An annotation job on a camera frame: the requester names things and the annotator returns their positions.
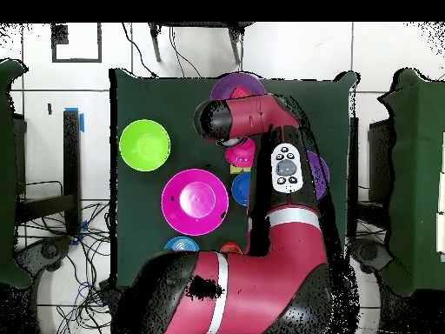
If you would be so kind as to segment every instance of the magenta bowl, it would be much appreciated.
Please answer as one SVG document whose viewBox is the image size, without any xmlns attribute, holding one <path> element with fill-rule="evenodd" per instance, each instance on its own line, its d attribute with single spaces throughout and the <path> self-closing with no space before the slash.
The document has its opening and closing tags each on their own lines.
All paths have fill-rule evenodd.
<svg viewBox="0 0 445 334">
<path fill-rule="evenodd" d="M 229 195 L 214 174 L 188 169 L 167 182 L 161 208 L 171 228 L 187 236 L 202 236 L 223 222 L 229 209 Z"/>
</svg>

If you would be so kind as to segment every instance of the black chair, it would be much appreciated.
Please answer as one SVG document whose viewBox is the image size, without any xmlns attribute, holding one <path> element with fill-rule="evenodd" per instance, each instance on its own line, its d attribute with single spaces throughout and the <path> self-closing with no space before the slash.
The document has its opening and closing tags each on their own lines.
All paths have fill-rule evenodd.
<svg viewBox="0 0 445 334">
<path fill-rule="evenodd" d="M 230 44 L 232 45 L 233 55 L 235 57 L 235 63 L 241 64 L 242 67 L 242 54 L 241 58 L 238 53 L 236 44 L 243 43 L 244 29 L 254 22 L 163 22 L 163 23 L 149 23 L 151 39 L 153 41 L 153 47 L 155 49 L 155 55 L 157 62 L 161 62 L 161 54 L 159 53 L 159 45 L 157 43 L 157 35 L 161 32 L 163 26 L 166 27 L 206 27 L 206 28 L 227 28 L 229 30 Z"/>
</svg>

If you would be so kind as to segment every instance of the pink bowl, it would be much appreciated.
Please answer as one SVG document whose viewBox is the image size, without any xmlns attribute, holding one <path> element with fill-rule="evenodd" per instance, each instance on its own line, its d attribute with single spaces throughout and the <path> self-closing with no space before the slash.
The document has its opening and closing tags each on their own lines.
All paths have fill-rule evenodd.
<svg viewBox="0 0 445 334">
<path fill-rule="evenodd" d="M 229 147 L 225 152 L 226 160 L 238 168 L 251 168 L 254 164 L 255 143 L 248 138 L 243 144 Z"/>
<path fill-rule="evenodd" d="M 167 182 L 161 195 L 161 208 L 171 228 L 187 236 L 202 236 L 223 222 L 229 195 L 212 173 L 188 169 Z"/>
</svg>

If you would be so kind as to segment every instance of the black frame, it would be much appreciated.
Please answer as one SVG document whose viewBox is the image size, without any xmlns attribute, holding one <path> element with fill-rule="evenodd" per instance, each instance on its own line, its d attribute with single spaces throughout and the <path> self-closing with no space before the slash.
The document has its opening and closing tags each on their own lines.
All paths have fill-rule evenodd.
<svg viewBox="0 0 445 334">
<path fill-rule="evenodd" d="M 68 44 L 68 26 L 66 24 L 51 25 L 51 50 L 53 63 L 101 63 L 102 62 L 102 24 L 97 24 L 97 58 L 82 59 L 73 57 L 72 59 L 57 59 L 57 46 Z"/>
<path fill-rule="evenodd" d="M 24 184 L 24 132 L 23 116 L 15 115 L 17 178 Z M 80 127 L 78 111 L 63 112 L 63 195 L 35 200 L 23 200 L 17 204 L 16 222 L 26 223 L 40 217 L 63 212 L 66 232 L 72 237 L 80 233 L 82 226 L 80 182 Z M 17 194 L 24 188 L 17 186 Z"/>
<path fill-rule="evenodd" d="M 236 44 L 240 40 L 242 43 L 242 37 L 244 35 L 244 29 L 250 26 L 254 22 L 177 22 L 177 23 L 149 23 L 149 29 L 151 34 L 151 40 L 153 42 L 153 48 L 155 49 L 156 61 L 161 62 L 161 54 L 159 52 L 159 44 L 157 42 L 157 35 L 161 33 L 161 27 L 207 27 L 207 28 L 227 28 L 229 30 L 230 44 L 232 46 L 233 55 L 236 65 L 242 62 L 242 55 L 238 53 Z"/>
</svg>

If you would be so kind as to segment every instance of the floor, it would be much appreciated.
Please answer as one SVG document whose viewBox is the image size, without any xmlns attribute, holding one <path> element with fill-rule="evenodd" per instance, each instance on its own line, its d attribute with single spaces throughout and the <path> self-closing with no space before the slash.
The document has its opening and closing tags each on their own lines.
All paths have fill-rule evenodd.
<svg viewBox="0 0 445 334">
<path fill-rule="evenodd" d="M 180 77 L 176 53 L 169 42 L 169 30 L 159 36 L 162 61 L 155 60 L 149 26 L 126 23 L 129 37 L 139 46 L 143 63 L 160 77 Z M 377 98 L 389 90 L 394 73 L 402 67 L 416 67 L 422 74 L 440 79 L 445 74 L 444 47 L 439 24 L 420 23 L 255 23 L 244 36 L 243 69 L 266 78 L 330 80 L 345 70 L 361 75 L 356 93 L 359 117 L 359 196 L 367 199 L 369 124 L 389 116 Z M 109 129 L 110 101 L 108 68 L 124 68 L 147 77 L 136 48 L 126 39 L 120 23 L 102 24 L 101 63 L 52 63 L 50 26 L 11 26 L 0 38 L 0 58 L 20 59 L 29 71 L 12 84 L 11 96 L 17 113 L 28 122 L 26 137 L 26 180 L 35 183 L 63 180 L 62 111 L 77 107 L 84 114 L 81 133 L 82 201 L 106 204 L 110 198 Z M 96 58 L 96 24 L 69 23 L 70 43 L 57 46 L 58 57 Z M 175 29 L 176 47 L 203 77 L 217 77 L 238 70 L 227 30 Z M 182 60 L 186 77 L 196 76 Z M 57 195 L 56 184 L 31 185 L 28 197 Z M 90 217 L 92 208 L 83 212 Z M 106 230 L 102 217 L 94 228 Z M 21 227 L 19 247 L 42 236 L 41 230 Z M 95 258 L 98 280 L 110 272 L 108 244 L 101 244 L 103 256 Z M 77 275 L 83 277 L 85 257 L 71 246 L 70 257 Z M 357 334 L 376 334 L 380 315 L 378 285 L 374 276 L 363 274 L 353 262 L 359 284 L 361 319 Z M 73 265 L 63 261 L 61 269 L 45 272 L 38 294 L 38 313 L 43 334 L 56 334 L 61 317 L 57 306 L 70 311 L 75 304 L 78 283 Z"/>
</svg>

